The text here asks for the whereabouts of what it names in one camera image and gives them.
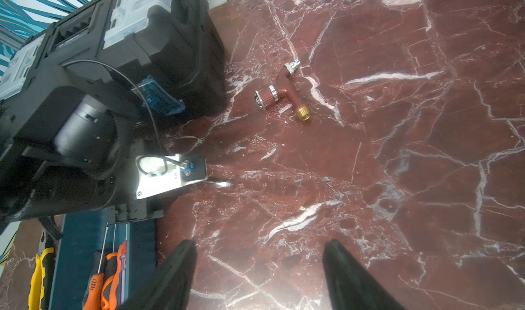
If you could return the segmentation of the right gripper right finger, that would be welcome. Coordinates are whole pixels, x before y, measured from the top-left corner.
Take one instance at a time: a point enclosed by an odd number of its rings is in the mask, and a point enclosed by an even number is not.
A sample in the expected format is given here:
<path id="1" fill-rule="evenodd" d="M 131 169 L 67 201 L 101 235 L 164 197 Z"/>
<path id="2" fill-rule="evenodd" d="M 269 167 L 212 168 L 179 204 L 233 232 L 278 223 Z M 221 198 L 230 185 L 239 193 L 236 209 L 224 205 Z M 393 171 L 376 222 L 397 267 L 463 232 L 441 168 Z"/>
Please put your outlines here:
<path id="1" fill-rule="evenodd" d="M 325 244 L 323 269 L 333 309 L 403 309 L 338 240 Z"/>

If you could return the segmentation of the large orange black screwdriver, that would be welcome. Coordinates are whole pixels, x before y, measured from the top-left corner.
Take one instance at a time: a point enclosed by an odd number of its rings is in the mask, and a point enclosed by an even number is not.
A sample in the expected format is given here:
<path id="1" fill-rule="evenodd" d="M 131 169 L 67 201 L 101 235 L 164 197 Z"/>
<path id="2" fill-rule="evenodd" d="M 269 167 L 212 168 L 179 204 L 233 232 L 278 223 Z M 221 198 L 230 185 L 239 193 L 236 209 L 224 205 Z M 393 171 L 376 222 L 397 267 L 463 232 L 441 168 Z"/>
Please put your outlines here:
<path id="1" fill-rule="evenodd" d="M 107 234 L 109 230 L 109 225 L 106 225 L 105 234 L 103 239 L 103 244 L 101 247 L 101 254 L 98 263 L 98 269 L 96 274 L 94 274 L 90 280 L 88 286 L 88 298 L 86 303 L 83 306 L 83 310 L 99 310 L 101 309 L 101 295 L 104 283 L 104 271 L 103 271 L 103 262 L 105 258 L 105 245 L 107 240 Z"/>

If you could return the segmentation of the small orange screwdriver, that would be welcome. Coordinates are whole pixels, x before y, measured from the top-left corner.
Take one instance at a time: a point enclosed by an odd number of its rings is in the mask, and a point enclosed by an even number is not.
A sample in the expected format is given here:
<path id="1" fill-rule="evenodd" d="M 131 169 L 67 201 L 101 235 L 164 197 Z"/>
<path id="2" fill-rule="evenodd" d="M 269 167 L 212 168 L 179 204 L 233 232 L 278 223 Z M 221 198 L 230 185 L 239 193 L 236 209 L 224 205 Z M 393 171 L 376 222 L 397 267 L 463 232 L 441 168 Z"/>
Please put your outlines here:
<path id="1" fill-rule="evenodd" d="M 101 296 L 102 310 L 115 310 L 117 307 L 116 290 L 118 282 L 116 273 L 118 269 L 118 253 L 116 250 L 116 227 L 113 228 L 112 252 L 106 255 L 105 282 Z"/>

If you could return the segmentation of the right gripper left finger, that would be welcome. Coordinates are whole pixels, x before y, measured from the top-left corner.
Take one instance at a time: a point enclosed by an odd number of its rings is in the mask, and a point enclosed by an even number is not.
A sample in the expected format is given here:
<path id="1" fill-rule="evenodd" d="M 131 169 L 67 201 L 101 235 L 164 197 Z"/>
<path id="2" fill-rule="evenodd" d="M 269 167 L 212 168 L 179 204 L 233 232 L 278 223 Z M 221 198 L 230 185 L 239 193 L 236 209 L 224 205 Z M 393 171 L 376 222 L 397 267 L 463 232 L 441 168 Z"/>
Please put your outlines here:
<path id="1" fill-rule="evenodd" d="M 186 309 L 198 254 L 193 240 L 183 240 L 121 309 Z"/>

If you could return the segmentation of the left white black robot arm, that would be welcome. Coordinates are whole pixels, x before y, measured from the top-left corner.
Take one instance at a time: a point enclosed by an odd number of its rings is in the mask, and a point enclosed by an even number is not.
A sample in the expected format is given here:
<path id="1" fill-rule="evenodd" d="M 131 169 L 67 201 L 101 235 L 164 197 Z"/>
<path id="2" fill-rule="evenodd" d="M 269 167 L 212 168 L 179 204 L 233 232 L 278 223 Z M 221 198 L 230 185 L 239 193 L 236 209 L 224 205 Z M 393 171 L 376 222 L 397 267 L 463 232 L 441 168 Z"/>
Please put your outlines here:
<path id="1" fill-rule="evenodd" d="M 1 103 L 1 227 L 135 199 L 144 117 L 126 87 L 34 82 Z"/>

